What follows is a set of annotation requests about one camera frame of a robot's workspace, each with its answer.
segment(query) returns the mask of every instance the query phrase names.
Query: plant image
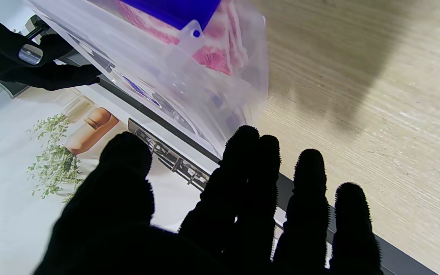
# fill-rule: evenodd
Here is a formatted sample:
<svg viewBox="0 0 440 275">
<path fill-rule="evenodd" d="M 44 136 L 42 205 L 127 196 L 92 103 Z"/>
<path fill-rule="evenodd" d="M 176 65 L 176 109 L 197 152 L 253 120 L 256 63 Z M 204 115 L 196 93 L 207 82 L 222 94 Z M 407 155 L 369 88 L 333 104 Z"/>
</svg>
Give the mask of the plant image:
<svg viewBox="0 0 440 275">
<path fill-rule="evenodd" d="M 42 191 L 41 198 L 45 199 L 50 194 L 62 191 L 60 184 L 73 184 L 73 192 L 67 193 L 63 200 L 66 203 L 82 183 L 83 180 L 78 179 L 81 174 L 78 163 L 81 161 L 65 146 L 58 144 L 61 138 L 66 137 L 65 132 L 69 123 L 68 117 L 60 113 L 46 120 L 37 120 L 33 130 L 27 130 L 27 132 L 38 133 L 37 140 L 48 138 L 45 150 L 41 155 L 37 155 L 37 160 L 28 167 L 27 173 L 31 175 L 31 178 L 35 179 L 37 176 L 37 180 L 40 181 L 33 189 L 32 196 Z"/>
<path fill-rule="evenodd" d="M 63 184 L 71 184 L 73 190 L 66 193 L 63 200 L 63 203 L 69 202 L 84 181 L 80 177 L 81 161 L 77 156 L 89 151 L 118 123 L 118 120 L 105 108 L 95 108 L 84 119 L 84 125 L 68 137 L 66 132 L 70 123 L 67 115 L 59 113 L 45 120 L 37 120 L 33 129 L 27 130 L 32 134 L 38 133 L 37 140 L 47 139 L 46 148 L 37 155 L 35 162 L 26 171 L 31 179 L 39 181 L 32 190 L 32 196 L 38 193 L 45 199 L 51 194 L 63 191 Z M 66 138 L 66 142 L 62 144 L 63 138 Z"/>
</svg>

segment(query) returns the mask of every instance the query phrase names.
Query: blue plastic lid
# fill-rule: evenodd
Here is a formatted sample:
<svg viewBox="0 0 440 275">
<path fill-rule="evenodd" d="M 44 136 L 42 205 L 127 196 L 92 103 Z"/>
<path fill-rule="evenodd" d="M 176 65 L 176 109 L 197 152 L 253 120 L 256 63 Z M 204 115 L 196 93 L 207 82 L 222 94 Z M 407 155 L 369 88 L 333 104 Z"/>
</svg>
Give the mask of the blue plastic lid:
<svg viewBox="0 0 440 275">
<path fill-rule="evenodd" d="M 196 19 L 206 28 L 221 0 L 120 0 L 181 30 Z"/>
</svg>

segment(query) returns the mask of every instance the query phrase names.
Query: wooden table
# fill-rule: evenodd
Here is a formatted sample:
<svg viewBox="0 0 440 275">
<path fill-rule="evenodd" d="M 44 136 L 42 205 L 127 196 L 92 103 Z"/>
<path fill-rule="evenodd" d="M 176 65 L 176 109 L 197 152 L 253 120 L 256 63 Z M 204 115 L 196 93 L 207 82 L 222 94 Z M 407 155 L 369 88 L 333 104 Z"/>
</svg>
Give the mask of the wooden table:
<svg viewBox="0 0 440 275">
<path fill-rule="evenodd" d="M 440 1 L 255 0 L 270 85 L 256 126 L 325 158 L 329 202 L 359 183 L 374 231 L 440 274 Z"/>
</svg>

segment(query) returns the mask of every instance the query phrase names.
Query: gloved hand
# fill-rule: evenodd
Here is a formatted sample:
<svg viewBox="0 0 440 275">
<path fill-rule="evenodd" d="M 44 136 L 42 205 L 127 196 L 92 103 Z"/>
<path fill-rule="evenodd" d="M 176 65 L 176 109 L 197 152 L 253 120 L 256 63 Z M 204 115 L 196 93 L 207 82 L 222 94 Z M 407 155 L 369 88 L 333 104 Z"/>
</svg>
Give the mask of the gloved hand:
<svg viewBox="0 0 440 275">
<path fill-rule="evenodd" d="M 71 45 L 59 35 L 44 36 L 37 45 L 0 23 L 0 80 L 49 91 L 98 83 L 101 73 L 93 65 L 77 67 L 54 63 L 54 59 L 71 50 Z"/>
<path fill-rule="evenodd" d="M 179 234 L 236 273 L 382 274 L 366 198 L 354 183 L 337 189 L 337 232 L 330 270 L 325 268 L 327 178 L 322 155 L 313 149 L 302 152 L 298 160 L 284 233 L 270 261 L 280 163 L 274 136 L 259 138 L 255 128 L 240 127 Z"/>
<path fill-rule="evenodd" d="M 362 189 L 337 189 L 337 232 L 325 268 L 328 203 L 320 152 L 301 153 L 284 233 L 271 261 L 279 143 L 240 127 L 178 234 L 150 225 L 152 156 L 131 133 L 111 140 L 56 222 L 35 274 L 184 273 L 382 275 Z"/>
</svg>

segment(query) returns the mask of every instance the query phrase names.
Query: plastic bag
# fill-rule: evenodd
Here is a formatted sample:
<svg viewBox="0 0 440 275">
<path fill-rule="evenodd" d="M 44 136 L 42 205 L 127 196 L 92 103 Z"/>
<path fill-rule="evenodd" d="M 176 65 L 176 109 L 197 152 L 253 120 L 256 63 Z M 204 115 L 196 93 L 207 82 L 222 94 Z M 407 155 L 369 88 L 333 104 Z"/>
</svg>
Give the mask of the plastic bag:
<svg viewBox="0 0 440 275">
<path fill-rule="evenodd" d="M 177 30 L 117 0 L 28 1 L 106 77 L 218 157 L 265 105 L 264 18 L 246 0 L 223 0 L 204 32 L 196 20 Z"/>
</svg>

